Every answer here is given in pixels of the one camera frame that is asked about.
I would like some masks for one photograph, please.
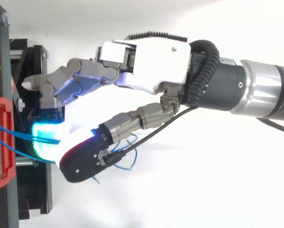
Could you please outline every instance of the cable connector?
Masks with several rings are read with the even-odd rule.
[[[125,155],[126,155],[126,153],[124,152],[124,150],[121,150],[121,151],[117,151],[117,152],[110,153],[110,154],[106,155],[106,157],[103,157],[103,160],[104,160],[105,164],[108,167],[110,167],[112,165],[115,165],[119,161],[121,161],[121,159]]]

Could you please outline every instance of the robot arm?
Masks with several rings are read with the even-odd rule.
[[[40,112],[55,118],[57,109],[79,95],[111,84],[163,95],[160,103],[120,113],[97,129],[61,141],[56,163],[69,182],[84,181],[120,161],[140,143],[109,153],[111,144],[138,129],[167,126],[182,115],[174,116],[180,105],[190,106],[187,111],[204,107],[284,120],[284,67],[219,58],[211,42],[189,45],[185,38],[169,34],[105,42],[95,61],[72,59],[50,75],[28,77],[23,86],[40,90]],[[74,144],[65,143],[70,139]]]

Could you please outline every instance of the white background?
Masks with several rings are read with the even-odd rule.
[[[284,0],[0,4],[10,13],[10,37],[49,50],[49,72],[73,57],[94,57],[104,41],[148,30],[211,40],[222,57],[284,66]],[[158,100],[108,86],[71,104],[66,117],[74,126],[92,127]],[[68,183],[53,167],[52,211],[42,216],[31,211],[20,227],[284,228],[284,133],[255,118],[199,109],[138,152],[131,172],[111,167],[97,175],[100,185],[92,179]]]

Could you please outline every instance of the blue wire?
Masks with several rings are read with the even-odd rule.
[[[114,152],[114,150],[120,145],[120,143],[121,143],[121,141],[119,141],[119,142],[117,143],[117,145],[112,149],[112,152]]]
[[[8,130],[6,130],[5,128],[0,128],[0,131],[2,131],[2,132],[7,132],[8,134],[11,134],[11,135],[13,135],[14,137],[17,137],[17,138],[20,138],[20,139],[23,139],[23,140],[27,140],[27,141],[31,141],[31,142],[39,142],[39,143],[47,143],[47,144],[55,144],[55,143],[53,143],[53,142],[51,142],[51,141],[44,141],[44,140],[36,140],[36,139],[32,139],[32,138],[30,138],[30,137],[24,137],[24,136],[18,136],[16,133],[14,133],[14,132],[8,132]]]
[[[97,179],[95,176],[93,176],[93,179],[94,179],[98,184],[100,184],[100,181],[98,181],[98,179]]]
[[[19,155],[22,155],[22,156],[24,156],[24,157],[27,157],[27,158],[36,160],[36,161],[38,161],[38,162],[46,162],[46,163],[55,164],[54,161],[48,161],[48,160],[43,160],[43,159],[34,158],[34,157],[32,157],[32,156],[30,156],[30,155],[28,155],[28,154],[25,154],[25,153],[22,153],[22,152],[20,152],[20,151],[17,151],[17,150],[15,150],[15,149],[13,149],[11,146],[8,146],[6,143],[4,143],[4,142],[1,141],[1,140],[0,140],[0,144],[2,144],[3,146],[7,147],[9,150],[11,150],[11,151],[13,151],[13,152],[15,152],[15,153],[17,153],[17,154],[19,154]]]
[[[0,126],[0,130],[1,131],[5,131],[9,134],[12,134],[14,135],[15,137],[18,137],[18,138],[22,138],[22,139],[34,139],[34,141],[37,141],[37,139],[40,139],[42,140],[42,142],[46,141],[46,142],[50,142],[51,144],[58,144],[59,143],[59,140],[54,140],[54,139],[48,139],[48,138],[42,138],[42,137],[38,137],[38,136],[32,136],[32,135],[29,135],[29,134],[25,134],[25,133],[20,133],[20,132],[14,132],[14,131],[10,131],[10,130],[7,130],[3,127]]]
[[[128,146],[131,146],[133,143],[134,143],[134,141],[133,142],[130,142],[129,140],[126,140],[127,142],[128,142]],[[125,167],[122,167],[122,166],[118,166],[118,165],[114,165],[115,167],[117,167],[117,168],[119,168],[119,169],[121,169],[121,170],[127,170],[127,171],[130,171],[130,170],[132,170],[132,168],[133,168],[133,166],[135,165],[135,163],[136,163],[136,161],[137,161],[137,157],[138,157],[138,152],[137,152],[137,148],[135,148],[134,149],[134,151],[135,151],[135,157],[134,157],[134,160],[133,160],[133,163],[132,163],[132,165],[130,166],[130,168],[125,168]]]
[[[36,138],[36,139],[46,140],[46,141],[53,141],[55,143],[60,142],[59,140],[55,140],[55,139],[43,138],[43,137],[33,136],[33,135],[30,135],[30,134],[25,134],[25,133],[21,133],[21,132],[10,131],[10,130],[3,128],[2,126],[0,126],[0,129],[3,129],[4,131],[12,133],[12,134],[21,135],[23,137]]]
[[[111,150],[111,153],[116,152],[116,151],[120,151],[120,150],[124,150],[124,149],[128,148],[130,145],[134,144],[134,143],[138,140],[138,136],[135,135],[135,134],[132,134],[132,136],[134,136],[135,139],[131,142],[131,144],[129,144],[129,145],[127,145],[127,146],[124,146],[124,147],[121,147],[121,148],[119,148],[118,150],[115,150],[115,149],[120,145],[120,143],[121,143],[121,141],[119,141],[118,144]]]
[[[13,136],[15,136],[17,138],[21,138],[21,139],[24,139],[24,140],[37,141],[37,142],[40,142],[40,143],[49,143],[49,144],[58,144],[60,142],[59,140],[55,140],[55,139],[48,139],[48,138],[33,136],[33,135],[25,134],[25,133],[10,131],[10,130],[7,130],[7,129],[1,127],[1,126],[0,126],[0,130],[7,132],[9,134],[12,134]]]

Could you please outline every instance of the silver metal cylinder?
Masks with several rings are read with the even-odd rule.
[[[33,165],[33,162],[29,158],[16,157],[15,164],[16,164],[16,166],[29,166],[29,165]]]
[[[20,59],[23,50],[10,50],[10,59],[11,60],[18,60]]]
[[[281,92],[281,76],[274,65],[241,60],[246,90],[232,114],[265,117],[275,108]]]

